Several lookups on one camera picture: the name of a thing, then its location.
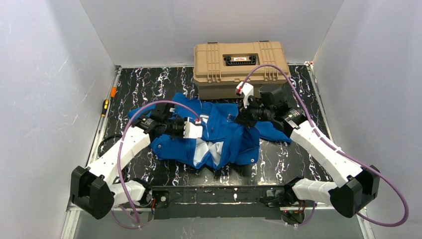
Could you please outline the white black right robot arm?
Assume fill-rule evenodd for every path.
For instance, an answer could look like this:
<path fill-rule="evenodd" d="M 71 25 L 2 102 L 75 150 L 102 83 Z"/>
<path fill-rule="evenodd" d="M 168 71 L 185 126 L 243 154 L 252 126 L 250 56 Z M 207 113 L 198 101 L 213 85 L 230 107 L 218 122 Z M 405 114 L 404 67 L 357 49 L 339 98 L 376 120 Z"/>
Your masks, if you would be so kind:
<path fill-rule="evenodd" d="M 333 206 L 342 216 L 351 218 L 377 197 L 380 178 L 374 174 L 376 168 L 364 169 L 342 156 L 340 148 L 326 145 L 329 139 L 311 126 L 302 110 L 288 105 L 280 88 L 265 85 L 256 98 L 251 84 L 239 83 L 235 92 L 242 97 L 235 123 L 252 128 L 258 122 L 270 122 L 305 149 L 333 179 L 321 182 L 297 177 L 276 193 L 270 204 L 315 201 Z"/>

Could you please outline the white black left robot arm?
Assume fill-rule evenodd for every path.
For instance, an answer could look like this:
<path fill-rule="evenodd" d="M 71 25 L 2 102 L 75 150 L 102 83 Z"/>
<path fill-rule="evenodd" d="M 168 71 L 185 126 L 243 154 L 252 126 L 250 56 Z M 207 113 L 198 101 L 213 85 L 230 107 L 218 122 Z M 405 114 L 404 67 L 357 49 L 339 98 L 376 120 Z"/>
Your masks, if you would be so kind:
<path fill-rule="evenodd" d="M 149 206 L 150 186 L 141 179 L 125 180 L 124 167 L 156 138 L 165 135 L 182 138 L 189 118 L 174 116 L 175 104 L 165 101 L 136 117 L 121 138 L 97 160 L 71 173 L 70 201 L 95 219 L 102 219 L 112 208 L 132 203 Z"/>

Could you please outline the blue zip jacket white lining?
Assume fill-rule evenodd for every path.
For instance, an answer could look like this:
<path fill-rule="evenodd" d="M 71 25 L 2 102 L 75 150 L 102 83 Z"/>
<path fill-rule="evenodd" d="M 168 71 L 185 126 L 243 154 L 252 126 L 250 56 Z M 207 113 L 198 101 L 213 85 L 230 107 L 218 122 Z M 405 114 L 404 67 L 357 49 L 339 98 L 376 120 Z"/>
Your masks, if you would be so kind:
<path fill-rule="evenodd" d="M 202 166 L 221 169 L 229 163 L 249 165 L 258 162 L 260 140 L 291 143 L 284 133 L 270 122 L 258 122 L 251 128 L 234 122 L 238 114 L 236 104 L 210 103 L 189 99 L 176 93 L 176 113 L 181 117 L 203 120 L 201 138 L 175 138 L 162 135 L 149 144 L 159 160 L 175 160 L 196 169 Z"/>

